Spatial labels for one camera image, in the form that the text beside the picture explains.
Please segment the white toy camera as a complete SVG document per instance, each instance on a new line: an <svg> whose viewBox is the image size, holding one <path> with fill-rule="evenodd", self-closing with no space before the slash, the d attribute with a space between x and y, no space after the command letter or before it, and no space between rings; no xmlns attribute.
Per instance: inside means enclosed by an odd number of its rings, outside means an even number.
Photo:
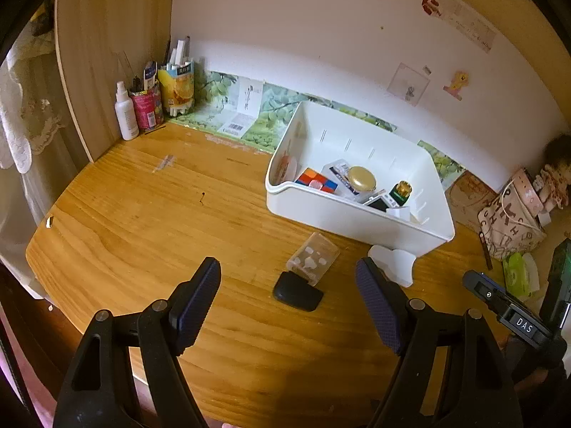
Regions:
<svg viewBox="0 0 571 428"><path fill-rule="evenodd" d="M401 205L385 190L379 191L370 197L365 205L378 211L386 212L388 209L398 209Z"/></svg>

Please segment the round gold tin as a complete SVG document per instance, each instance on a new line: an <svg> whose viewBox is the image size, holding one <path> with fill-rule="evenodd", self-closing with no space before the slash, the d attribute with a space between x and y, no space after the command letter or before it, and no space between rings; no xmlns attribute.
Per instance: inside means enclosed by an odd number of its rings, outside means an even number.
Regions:
<svg viewBox="0 0 571 428"><path fill-rule="evenodd" d="M374 174L362 166L351 166L348 169L348 181L359 192L370 192L377 187Z"/></svg>

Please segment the letter print fabric bag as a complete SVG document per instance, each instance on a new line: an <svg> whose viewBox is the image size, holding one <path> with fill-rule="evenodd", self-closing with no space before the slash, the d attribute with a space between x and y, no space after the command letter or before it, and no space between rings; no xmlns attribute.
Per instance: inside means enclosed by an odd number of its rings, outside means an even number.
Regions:
<svg viewBox="0 0 571 428"><path fill-rule="evenodd" d="M499 261L514 253L533 251L546 238L537 217L531 216L519 198L512 177L477 216L490 254Z"/></svg>

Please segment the white 33W charger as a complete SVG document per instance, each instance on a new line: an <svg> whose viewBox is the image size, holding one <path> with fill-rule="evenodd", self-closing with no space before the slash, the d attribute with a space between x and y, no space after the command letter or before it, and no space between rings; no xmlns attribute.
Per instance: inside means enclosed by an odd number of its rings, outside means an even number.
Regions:
<svg viewBox="0 0 571 428"><path fill-rule="evenodd" d="M386 210L386 214L406 222L418 224L421 223L419 212L414 207L405 206L398 208L389 208Z"/></svg>

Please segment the white foam sponge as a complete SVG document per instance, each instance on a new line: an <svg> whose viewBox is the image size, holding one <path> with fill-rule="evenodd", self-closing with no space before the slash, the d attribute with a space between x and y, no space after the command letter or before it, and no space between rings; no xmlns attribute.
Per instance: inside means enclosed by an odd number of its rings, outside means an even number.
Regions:
<svg viewBox="0 0 571 428"><path fill-rule="evenodd" d="M382 245L373 245L368 256L391 281L405 288L413 284L412 269L416 261L414 254L401 249L389 249Z"/></svg>

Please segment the red wall sticker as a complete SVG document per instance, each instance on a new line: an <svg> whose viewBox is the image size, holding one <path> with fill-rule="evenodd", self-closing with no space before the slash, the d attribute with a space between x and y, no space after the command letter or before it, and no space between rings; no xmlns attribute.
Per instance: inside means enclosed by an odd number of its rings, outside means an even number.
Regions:
<svg viewBox="0 0 571 428"><path fill-rule="evenodd" d="M442 11L438 0L422 0L421 6L428 16L442 17Z"/></svg>

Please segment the brown haired doll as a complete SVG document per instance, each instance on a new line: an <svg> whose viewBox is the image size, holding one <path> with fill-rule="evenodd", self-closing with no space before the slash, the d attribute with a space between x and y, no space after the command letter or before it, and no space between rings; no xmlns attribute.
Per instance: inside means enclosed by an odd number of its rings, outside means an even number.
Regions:
<svg viewBox="0 0 571 428"><path fill-rule="evenodd" d="M532 185L544 210L550 213L570 204L571 136L562 134L550 141L544 151L544 161Z"/></svg>

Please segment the white lace curtain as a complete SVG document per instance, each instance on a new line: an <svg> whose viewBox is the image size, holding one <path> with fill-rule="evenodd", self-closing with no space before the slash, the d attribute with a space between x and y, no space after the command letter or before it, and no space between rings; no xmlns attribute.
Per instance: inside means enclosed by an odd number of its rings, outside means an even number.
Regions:
<svg viewBox="0 0 571 428"><path fill-rule="evenodd" d="M36 300L25 258L37 226L88 158L62 87L54 30L30 21L1 65L1 262Z"/></svg>

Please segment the pink correction tape dispenser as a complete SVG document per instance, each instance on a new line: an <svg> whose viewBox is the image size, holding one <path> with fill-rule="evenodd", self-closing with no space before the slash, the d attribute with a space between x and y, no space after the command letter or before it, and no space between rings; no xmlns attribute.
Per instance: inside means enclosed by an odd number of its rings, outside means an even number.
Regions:
<svg viewBox="0 0 571 428"><path fill-rule="evenodd" d="M279 162L275 176L275 184L293 182L297 175L297 159L288 154L284 154Z"/></svg>

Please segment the black pen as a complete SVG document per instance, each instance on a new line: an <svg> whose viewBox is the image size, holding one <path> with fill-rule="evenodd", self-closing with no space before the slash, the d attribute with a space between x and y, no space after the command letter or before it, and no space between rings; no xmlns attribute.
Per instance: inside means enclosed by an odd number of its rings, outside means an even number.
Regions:
<svg viewBox="0 0 571 428"><path fill-rule="evenodd" d="M480 240L480 244L482 246L482 250L483 250L483 254L484 254L484 258L485 258L485 262L486 262L486 266L487 266L487 270L488 271L492 271L492 269L494 268L494 265L492 264L492 257L488 248L488 244L486 241L486 237L484 235L484 233L482 231L480 231L478 233L479 236L479 240Z"/></svg>

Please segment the black power adapter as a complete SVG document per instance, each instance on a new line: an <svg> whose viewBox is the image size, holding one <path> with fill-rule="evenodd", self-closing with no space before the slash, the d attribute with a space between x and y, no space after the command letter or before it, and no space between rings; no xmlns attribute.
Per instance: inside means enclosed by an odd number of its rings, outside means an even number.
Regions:
<svg viewBox="0 0 571 428"><path fill-rule="evenodd" d="M283 271L274 288L273 297L282 304L306 312L318 308L323 293L309 284L309 281L293 271Z"/></svg>

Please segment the white spray bottle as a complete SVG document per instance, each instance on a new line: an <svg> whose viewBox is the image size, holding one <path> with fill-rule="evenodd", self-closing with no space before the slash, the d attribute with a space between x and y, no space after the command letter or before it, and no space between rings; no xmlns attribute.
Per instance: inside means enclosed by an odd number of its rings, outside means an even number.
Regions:
<svg viewBox="0 0 571 428"><path fill-rule="evenodd" d="M129 92L125 87L123 81L116 84L115 94L115 113L120 128L121 136L124 140L130 141L138 136L140 130L138 129L136 121L135 107L130 98Z"/></svg>

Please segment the clear acrylic block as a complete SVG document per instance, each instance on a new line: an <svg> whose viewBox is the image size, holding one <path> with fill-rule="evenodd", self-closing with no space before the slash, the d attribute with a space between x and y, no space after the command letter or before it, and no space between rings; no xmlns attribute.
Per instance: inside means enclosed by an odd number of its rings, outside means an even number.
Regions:
<svg viewBox="0 0 571 428"><path fill-rule="evenodd" d="M336 244L314 232L288 259L285 267L287 271L293 271L294 274L307 279L311 286L315 286L329 271L339 254L340 248Z"/></svg>

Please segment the lion wall sticker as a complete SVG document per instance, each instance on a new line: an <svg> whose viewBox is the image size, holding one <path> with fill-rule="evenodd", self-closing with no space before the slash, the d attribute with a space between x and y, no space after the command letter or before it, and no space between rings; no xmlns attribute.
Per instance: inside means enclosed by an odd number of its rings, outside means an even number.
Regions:
<svg viewBox="0 0 571 428"><path fill-rule="evenodd" d="M454 76L449 85L445 85L443 90L454 97L456 100L461 101L461 91L462 88L469 85L469 74L464 71L457 71L454 73Z"/></svg>

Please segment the colourful magic cube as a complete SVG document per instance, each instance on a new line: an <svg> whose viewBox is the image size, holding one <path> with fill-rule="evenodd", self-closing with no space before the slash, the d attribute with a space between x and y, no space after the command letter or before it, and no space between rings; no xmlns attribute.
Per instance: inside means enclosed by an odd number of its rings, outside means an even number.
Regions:
<svg viewBox="0 0 571 428"><path fill-rule="evenodd" d="M295 183L331 194L334 194L338 187L334 181L316 172L311 167L306 168L295 180Z"/></svg>

